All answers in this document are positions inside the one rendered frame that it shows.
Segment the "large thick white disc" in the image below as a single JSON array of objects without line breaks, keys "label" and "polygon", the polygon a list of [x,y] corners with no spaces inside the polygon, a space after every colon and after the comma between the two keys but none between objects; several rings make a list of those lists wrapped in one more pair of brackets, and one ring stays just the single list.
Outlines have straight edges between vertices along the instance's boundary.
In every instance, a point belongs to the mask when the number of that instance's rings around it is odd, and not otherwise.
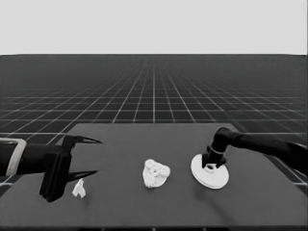
[{"label": "large thick white disc", "polygon": [[201,154],[192,158],[191,172],[198,183],[212,190],[222,189],[229,181],[229,171],[225,165],[217,167],[216,164],[206,164],[203,167]]}]

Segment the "small white T-shaped piece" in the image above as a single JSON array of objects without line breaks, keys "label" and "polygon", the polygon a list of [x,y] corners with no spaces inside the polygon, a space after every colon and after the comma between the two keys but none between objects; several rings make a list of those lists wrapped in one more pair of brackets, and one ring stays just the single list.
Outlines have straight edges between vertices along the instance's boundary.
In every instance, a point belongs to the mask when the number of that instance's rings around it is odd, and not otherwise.
[{"label": "small white T-shaped piece", "polygon": [[74,196],[79,195],[81,198],[84,198],[86,196],[86,190],[84,188],[84,180],[83,179],[80,179],[76,183],[76,185],[75,185],[75,187],[74,187],[74,189],[72,191],[72,194]]}]

